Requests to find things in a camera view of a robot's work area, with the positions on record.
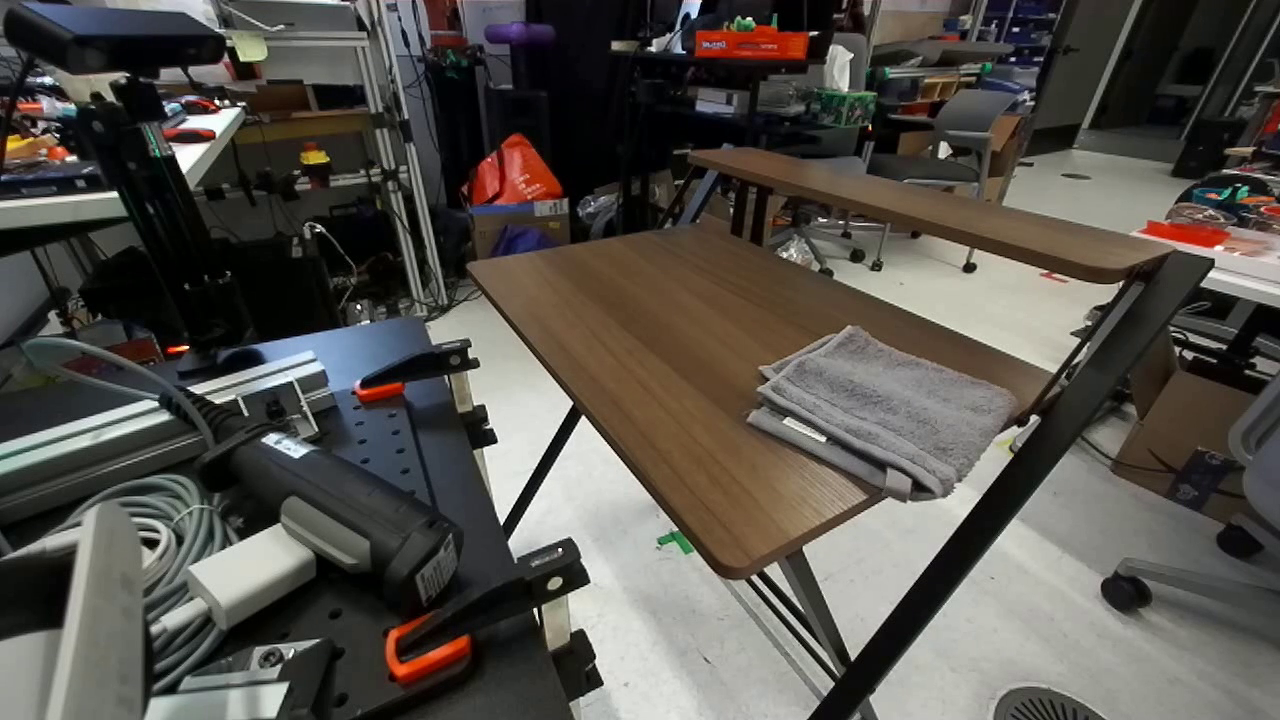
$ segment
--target white floor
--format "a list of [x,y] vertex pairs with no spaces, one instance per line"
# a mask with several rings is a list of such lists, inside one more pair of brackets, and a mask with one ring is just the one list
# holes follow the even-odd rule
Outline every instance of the white floor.
[[[1020,166],[1009,203],[1136,229],[1162,216],[1181,180],[1162,165],[1116,155],[1041,155]],[[1088,289],[1036,267],[979,257],[961,272],[961,246],[898,239],[877,276],[838,259],[838,276],[944,319],[1025,359],[1057,363],[1082,317],[1111,289]],[[482,356],[472,391],[501,437],[490,448],[496,504],[508,507],[567,397],[482,299],[431,323],[436,338],[468,337]],[[936,504],[882,504],[812,542],[831,612],[854,645],[889,617],[940,541],[997,474],[994,448],[973,481]],[[589,629],[603,688],[578,705],[586,720],[788,720],[807,717],[826,682],[788,638],[768,635],[760,605],[718,578],[697,556],[661,542],[671,518],[644,497],[607,445],[580,427],[514,549],[578,536],[594,589],[572,598]],[[1239,573],[1214,549],[1217,523],[1181,511],[1077,448],[983,556],[940,619],[877,691],[885,720],[983,720],[1002,691],[1041,682],[1093,705],[1107,720],[1265,720],[1280,717],[1280,624],[1162,590],[1146,617],[1116,617],[1102,575],[1129,553],[1203,573]]]

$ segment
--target black metal bar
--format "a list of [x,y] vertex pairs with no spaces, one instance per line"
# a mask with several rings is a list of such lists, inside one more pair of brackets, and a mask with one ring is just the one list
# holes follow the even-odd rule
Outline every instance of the black metal bar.
[[807,656],[822,670],[828,670],[828,677],[838,680],[840,670],[831,669],[831,659],[817,646],[817,638],[812,638],[803,629],[797,629],[797,619],[791,619],[783,607],[778,607],[778,598],[760,589],[758,575],[747,575],[747,589],[760,595],[760,605],[768,607],[768,617],[778,617],[778,619],[783,624],[783,633],[803,646],[803,656]]
[[766,242],[768,195],[774,195],[774,191],[760,185],[760,186],[758,186],[758,199],[754,199],[754,242]]
[[680,222],[697,222],[703,216],[718,185],[722,185],[722,171],[703,171],[701,180],[693,180],[693,186],[686,191]]
[[747,229],[747,199],[754,199],[754,185],[735,180],[734,216],[730,216],[730,233],[734,235],[745,235],[745,229]]
[[950,536],[950,542],[929,559],[910,595],[889,612],[877,635],[864,645],[855,665],[838,680],[838,688],[812,711],[817,720],[854,717],[892,670],[892,665],[911,646],[929,619],[950,605],[979,556],[1002,541],[1014,517],[1036,497],[1057,461],[1093,423],[1102,403],[1126,381],[1126,372],[1147,350],[1147,344],[1168,329],[1181,303],[1208,276],[1203,257],[1174,251],[1136,293],[1131,309],[1122,317],[1116,331],[1082,363],[1077,381],[1048,403],[1041,427],[1009,461],[997,482]]
[[840,670],[850,670],[854,656],[850,656],[850,646],[845,646],[840,624],[838,624],[838,617],[831,617],[831,607],[828,607],[826,589],[822,589],[817,575],[812,575],[812,565],[807,565],[803,549],[797,549],[791,556],[783,556],[781,569],[783,569],[783,575],[788,575],[788,585],[791,585],[791,590],[797,590],[797,598],[801,598],[801,607],[803,607],[803,617],[807,617],[812,635],[826,645],[826,653],[831,656],[831,665],[838,665]]
[[817,638],[803,607],[768,575],[768,573],[758,573],[760,589],[768,589],[768,595],[791,612],[791,619]]
[[514,511],[504,517],[504,536],[517,536],[517,526],[521,526],[534,497],[545,487],[545,481],[547,481],[547,471],[555,469],[555,461],[560,461],[560,450],[563,450],[563,445],[567,445],[567,437],[572,437],[572,427],[578,427],[580,415],[586,415],[586,412],[580,412],[578,403],[563,412],[554,445],[545,448],[545,456],[535,461],[534,474],[526,481]]

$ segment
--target wheel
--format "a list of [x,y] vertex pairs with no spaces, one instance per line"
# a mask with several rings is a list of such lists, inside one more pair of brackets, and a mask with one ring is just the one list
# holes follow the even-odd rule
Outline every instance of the wheel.
[[1217,533],[1217,549],[1237,556],[1237,559],[1251,559],[1256,553],[1265,553],[1265,542],[1256,536],[1249,536],[1249,526],[1239,526],[1239,523],[1226,523]]
[[1152,589],[1142,578],[1142,575],[1126,575],[1126,573],[1111,573],[1105,585],[1102,585],[1105,598],[1116,607],[1116,612],[1142,612],[1152,605]]

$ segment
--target wall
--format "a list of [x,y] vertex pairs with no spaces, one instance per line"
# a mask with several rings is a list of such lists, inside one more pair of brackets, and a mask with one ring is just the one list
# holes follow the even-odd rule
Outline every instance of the wall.
[[1165,66],[1165,84],[1175,80],[1175,64],[1184,60],[1184,51],[1193,46],[1217,46],[1226,51],[1237,22],[1244,20],[1249,0],[1199,0],[1197,13],[1188,17],[1184,35],[1175,41],[1175,51]]

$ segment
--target gray towel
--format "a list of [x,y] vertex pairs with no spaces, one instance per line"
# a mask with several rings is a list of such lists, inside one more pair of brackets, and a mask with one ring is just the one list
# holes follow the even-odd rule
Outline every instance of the gray towel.
[[911,497],[931,497],[925,482],[917,482],[911,474],[885,469],[882,461],[868,461],[855,448],[845,448],[840,441],[831,441],[828,431],[803,423],[801,415],[788,415],[774,403],[754,406],[747,415],[754,427],[766,427],[768,437],[831,464],[845,474],[855,474],[864,482],[885,487],[889,497],[911,499]]
[[1014,412],[1009,389],[898,350],[861,329],[817,338],[766,377],[760,397],[778,412],[931,497],[968,474]]

